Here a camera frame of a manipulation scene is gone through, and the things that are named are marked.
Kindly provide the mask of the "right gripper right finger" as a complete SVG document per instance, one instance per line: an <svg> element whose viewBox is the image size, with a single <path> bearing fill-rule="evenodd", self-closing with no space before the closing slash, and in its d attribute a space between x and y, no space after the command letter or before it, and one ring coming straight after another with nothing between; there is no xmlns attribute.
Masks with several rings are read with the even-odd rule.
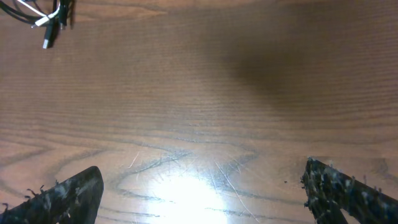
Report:
<svg viewBox="0 0 398 224"><path fill-rule="evenodd" d="M308 158L300 181L317 223L346 223L342 211L360 224L397 223L396 199L316 159Z"/></svg>

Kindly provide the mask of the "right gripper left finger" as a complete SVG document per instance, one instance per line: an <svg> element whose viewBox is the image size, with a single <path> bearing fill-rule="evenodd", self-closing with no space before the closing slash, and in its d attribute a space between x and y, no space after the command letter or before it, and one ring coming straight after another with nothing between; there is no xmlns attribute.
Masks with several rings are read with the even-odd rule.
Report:
<svg viewBox="0 0 398 224"><path fill-rule="evenodd" d="M39 193L28 189L25 202L4 203L1 224L94 224L104 192L100 169L91 166Z"/></svg>

